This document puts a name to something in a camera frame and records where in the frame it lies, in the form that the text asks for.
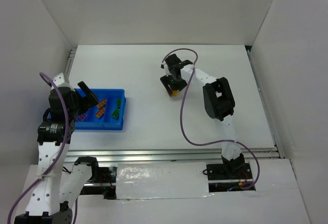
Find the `orange lego plate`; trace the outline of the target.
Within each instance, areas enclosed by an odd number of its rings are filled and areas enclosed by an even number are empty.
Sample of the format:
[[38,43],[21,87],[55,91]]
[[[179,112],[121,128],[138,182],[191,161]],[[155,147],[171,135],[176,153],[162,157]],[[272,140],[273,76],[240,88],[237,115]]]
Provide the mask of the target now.
[[104,107],[107,103],[107,99],[104,98],[102,101],[100,101],[96,106],[101,109],[102,107]]
[[100,119],[101,117],[103,117],[104,113],[105,113],[106,108],[102,107],[101,109],[99,109],[96,113],[95,113],[95,117],[97,117],[98,119]]

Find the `purple oval lego blue print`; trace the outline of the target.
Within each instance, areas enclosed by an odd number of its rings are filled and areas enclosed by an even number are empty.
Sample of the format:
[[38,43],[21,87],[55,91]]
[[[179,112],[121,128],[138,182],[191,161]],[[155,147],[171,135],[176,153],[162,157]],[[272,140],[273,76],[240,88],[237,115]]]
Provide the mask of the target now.
[[77,117],[76,121],[77,122],[82,122],[86,119],[86,117],[87,117],[86,114],[81,114]]

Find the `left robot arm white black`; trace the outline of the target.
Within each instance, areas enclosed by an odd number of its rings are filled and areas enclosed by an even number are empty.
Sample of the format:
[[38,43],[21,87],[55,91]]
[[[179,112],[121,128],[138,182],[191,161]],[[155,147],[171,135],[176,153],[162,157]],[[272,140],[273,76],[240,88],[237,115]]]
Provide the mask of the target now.
[[30,201],[23,214],[8,223],[74,223],[73,206],[84,184],[99,175],[95,157],[79,157],[73,164],[69,178],[61,185],[64,161],[68,152],[75,122],[79,115],[98,104],[98,99],[84,82],[77,85],[80,95],[67,82],[49,82],[50,107],[45,111],[43,122],[38,127],[38,152],[36,180],[22,196],[31,192]]

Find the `yellow striped lego brick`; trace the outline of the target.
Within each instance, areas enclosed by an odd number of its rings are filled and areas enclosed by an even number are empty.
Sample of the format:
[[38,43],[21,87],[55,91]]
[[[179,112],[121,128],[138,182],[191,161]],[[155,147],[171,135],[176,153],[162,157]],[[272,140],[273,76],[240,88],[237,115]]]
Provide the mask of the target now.
[[179,95],[179,91],[178,90],[170,90],[170,91],[167,91],[167,94],[169,95],[169,97],[177,97]]

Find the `green lego brick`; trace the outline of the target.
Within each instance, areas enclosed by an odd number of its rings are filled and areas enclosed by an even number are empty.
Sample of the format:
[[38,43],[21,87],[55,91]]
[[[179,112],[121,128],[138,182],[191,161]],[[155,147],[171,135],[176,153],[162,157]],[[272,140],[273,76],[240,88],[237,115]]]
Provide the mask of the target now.
[[111,117],[114,118],[114,119],[119,119],[119,116],[120,116],[120,110],[119,109],[115,109],[111,114]]
[[121,108],[121,98],[116,99],[116,108],[117,109]]

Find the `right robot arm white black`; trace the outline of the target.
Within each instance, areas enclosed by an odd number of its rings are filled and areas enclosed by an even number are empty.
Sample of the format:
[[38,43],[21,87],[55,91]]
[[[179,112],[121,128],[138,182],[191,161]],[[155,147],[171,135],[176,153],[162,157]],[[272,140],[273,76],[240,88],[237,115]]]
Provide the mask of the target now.
[[[235,100],[229,81],[225,77],[216,78],[195,67],[190,60],[180,60],[174,54],[168,54],[162,60],[161,66],[165,75],[160,78],[167,94],[172,97],[184,90],[181,101],[179,123],[184,139],[191,145],[204,147],[221,144],[221,159],[225,173],[229,176],[238,174],[245,165],[241,144],[237,141],[233,125]],[[211,142],[192,142],[183,128],[183,108],[190,85],[201,87],[203,104],[206,114],[213,119],[224,138]]]

